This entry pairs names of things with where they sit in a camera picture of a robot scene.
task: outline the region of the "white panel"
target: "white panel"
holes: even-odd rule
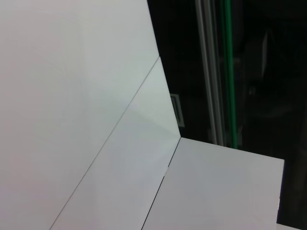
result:
[[[276,224],[276,229],[277,230],[298,230],[298,229],[294,229],[285,225],[281,225],[281,224]]]
[[[0,3],[0,229],[48,230],[158,58],[146,0]]]
[[[182,138],[144,230],[275,230],[283,160]]]
[[[141,230],[179,138],[159,60],[52,230]]]

